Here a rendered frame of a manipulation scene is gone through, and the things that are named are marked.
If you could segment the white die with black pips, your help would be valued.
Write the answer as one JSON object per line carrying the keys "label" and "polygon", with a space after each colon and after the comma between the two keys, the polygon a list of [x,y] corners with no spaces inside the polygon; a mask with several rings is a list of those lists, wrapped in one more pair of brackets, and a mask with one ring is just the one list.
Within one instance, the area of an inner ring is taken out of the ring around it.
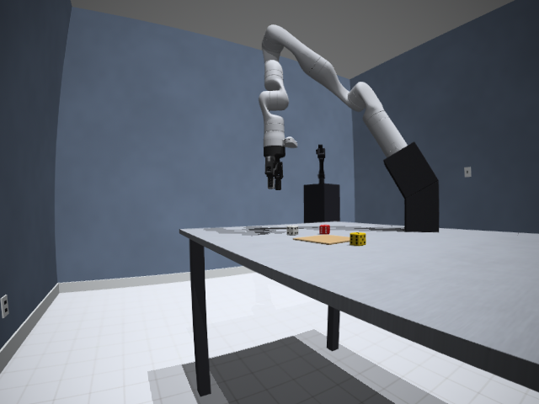
{"label": "white die with black pips", "polygon": [[287,235],[298,235],[298,226],[287,226],[286,227],[286,234]]}

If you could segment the tan flat mat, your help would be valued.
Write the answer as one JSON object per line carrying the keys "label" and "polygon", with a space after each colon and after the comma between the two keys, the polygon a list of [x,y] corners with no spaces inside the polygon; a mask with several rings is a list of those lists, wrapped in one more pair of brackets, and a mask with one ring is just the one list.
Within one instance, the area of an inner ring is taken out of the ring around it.
{"label": "tan flat mat", "polygon": [[303,241],[303,242],[314,242],[314,243],[325,244],[325,245],[333,245],[333,244],[350,241],[349,237],[332,236],[332,235],[327,235],[323,237],[322,236],[323,235],[312,236],[312,237],[298,237],[298,238],[292,238],[292,240]]}

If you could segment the yellow die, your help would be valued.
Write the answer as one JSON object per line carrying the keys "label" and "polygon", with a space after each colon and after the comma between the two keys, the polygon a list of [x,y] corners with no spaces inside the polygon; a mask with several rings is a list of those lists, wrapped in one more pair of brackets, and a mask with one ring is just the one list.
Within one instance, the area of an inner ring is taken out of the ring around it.
{"label": "yellow die", "polygon": [[350,245],[364,246],[366,244],[366,234],[362,232],[350,233]]}

